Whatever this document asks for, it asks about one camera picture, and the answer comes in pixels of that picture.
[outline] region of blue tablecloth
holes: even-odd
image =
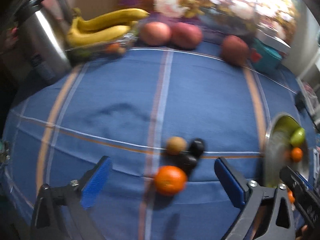
[[[195,51],[133,48],[118,60],[100,58],[44,87],[31,73],[7,118],[12,156],[3,184],[30,222],[37,188],[80,178],[103,155],[113,170],[90,216],[106,239],[218,240],[239,213],[214,170],[219,156],[247,179],[261,181],[266,127],[280,112],[292,115],[315,145],[312,122],[299,114],[295,76],[233,67],[220,47]],[[207,151],[187,187],[170,201],[150,187],[166,140],[202,138]],[[313,163],[310,161],[310,179]],[[68,230],[78,239],[68,217]]]

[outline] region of label on thermos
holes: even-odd
[[[31,65],[45,80],[50,80],[56,76],[46,61],[44,61],[39,54],[34,55],[30,61]]]

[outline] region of teal container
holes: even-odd
[[[281,55],[277,50],[263,44],[257,38],[254,39],[252,47],[262,56],[258,62],[252,63],[253,68],[259,72],[272,74],[282,60]]]

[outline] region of thermos handle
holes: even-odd
[[[67,0],[58,0],[58,3],[60,5],[64,20],[71,25],[73,17],[72,17],[72,12],[71,12],[70,6],[68,5]]]

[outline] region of green fruit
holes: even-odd
[[[295,132],[290,138],[290,143],[293,147],[299,147],[303,142],[306,137],[306,131],[300,127]]]

